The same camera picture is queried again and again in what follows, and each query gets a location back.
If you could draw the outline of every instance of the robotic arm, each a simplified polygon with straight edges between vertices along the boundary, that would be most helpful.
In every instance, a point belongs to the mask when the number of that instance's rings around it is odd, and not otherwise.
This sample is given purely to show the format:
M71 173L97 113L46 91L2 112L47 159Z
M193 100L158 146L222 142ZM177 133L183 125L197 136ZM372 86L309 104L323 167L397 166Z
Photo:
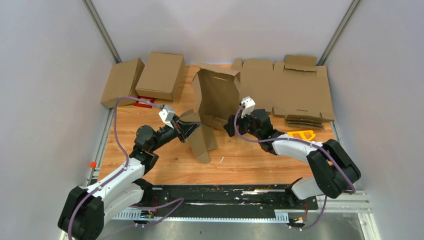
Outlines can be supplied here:
M294 201L317 195L327 195L335 199L349 188L349 183L343 177L343 173L351 183L361 178L361 172L336 140L311 141L308 142L309 144L305 144L307 141L297 138L290 140L289 135L273 128L270 117L264 109L254 110L255 102L250 97L243 98L240 104L244 106L241 114L231 115L228 123L224 126L230 137L236 133L234 124L236 119L236 127L238 127L240 135L249 133L255 136L258 140L251 140L251 142L259 143L265 152L289 156L309 164L313 176L300 178L287 189L289 193L293 194ZM326 150L343 173L334 164L330 165L328 156L319 151L317 147Z
M129 164L125 163L101 181L81 188L72 189L66 199L58 226L68 232L71 215L81 200L91 191L98 189L105 181L110 180L117 172L124 170L106 186L90 196L77 212L72 224L75 239L96 239L104 225L128 206L149 201L152 198L152 184L140 178L148 173L159 156L154 151L171 140L178 138L182 143L201 125L200 122L185 122L175 115L172 107L162 106L159 116L164 127L155 131L148 125L141 126L136 132L135 145L129 155Z

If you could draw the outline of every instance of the cardboard box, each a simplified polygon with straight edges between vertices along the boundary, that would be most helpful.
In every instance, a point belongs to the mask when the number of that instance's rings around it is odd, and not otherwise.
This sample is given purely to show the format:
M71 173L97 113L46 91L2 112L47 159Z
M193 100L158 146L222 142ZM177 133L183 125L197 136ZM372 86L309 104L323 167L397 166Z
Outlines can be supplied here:
M224 130L228 117L235 115L240 103L239 71L207 63L196 63L193 78L196 109L203 124Z
M283 61L241 58L232 69L240 71L240 95L250 96L256 108L284 117L289 126L323 128L334 120L326 66L316 57L287 55Z
M183 55L152 52L135 90L140 96L175 100L182 90L183 68Z
M145 64L140 58L113 65L101 96L101 104L111 109L115 107L115 103L120 97L136 98L138 95L135 88L144 67ZM130 105L135 102L131 99L122 99L118 106Z
M201 121L199 114L195 113L193 109L181 114L179 119L186 122ZM203 164L207 164L211 161L208 151L218 148L213 129L205 124L202 124L201 127L196 129L191 136L188 137L188 143L190 144L195 158Z

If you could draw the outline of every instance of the gray floor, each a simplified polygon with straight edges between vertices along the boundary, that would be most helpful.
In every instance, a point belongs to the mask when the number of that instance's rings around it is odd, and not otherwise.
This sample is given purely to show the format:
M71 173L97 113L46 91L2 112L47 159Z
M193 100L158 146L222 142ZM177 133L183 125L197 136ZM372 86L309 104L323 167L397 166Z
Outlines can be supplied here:
M318 215L308 214L311 224ZM112 220L99 239L132 221ZM279 223L224 223L164 221L146 228L130 228L108 240L364 240L358 215L354 213L324 213L312 229L302 232Z

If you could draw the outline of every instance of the wood grain surface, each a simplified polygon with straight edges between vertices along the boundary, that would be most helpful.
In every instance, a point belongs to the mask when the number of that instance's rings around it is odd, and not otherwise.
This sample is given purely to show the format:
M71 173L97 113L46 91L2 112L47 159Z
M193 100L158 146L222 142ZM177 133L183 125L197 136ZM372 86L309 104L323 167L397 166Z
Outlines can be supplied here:
M177 115L195 106L192 79L198 68L186 66L181 84L182 94L175 101L156 99L155 104L173 106ZM121 106L117 110L117 135L119 142L130 153L136 130L142 125L153 129L163 127L156 108L143 108L133 105ZM281 117L270 116L274 128L282 132L306 130L288 127ZM314 141L324 142L334 138L330 124L325 129L314 130ZM159 159L154 168L143 178L152 184L277 184L291 183L300 177L309 177L309 165L287 156L275 156L264 152L259 144L244 141L227 133L214 130L218 149L209 152L210 163L199 163L193 156L188 143L178 139L167 143L155 153ZM99 180L110 174L125 161L114 138L113 127L107 141Z

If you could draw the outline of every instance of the white backdrop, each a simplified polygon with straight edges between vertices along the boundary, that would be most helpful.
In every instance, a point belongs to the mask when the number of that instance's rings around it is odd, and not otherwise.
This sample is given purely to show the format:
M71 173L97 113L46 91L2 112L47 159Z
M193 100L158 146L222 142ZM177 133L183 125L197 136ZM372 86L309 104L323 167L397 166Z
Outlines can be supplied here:
M320 57L351 0L93 0L123 61L150 51L188 64Z
M424 2L366 0L327 62L336 129L383 240L423 239Z
M80 0L2 1L0 56L0 239L56 240L98 149L113 61Z

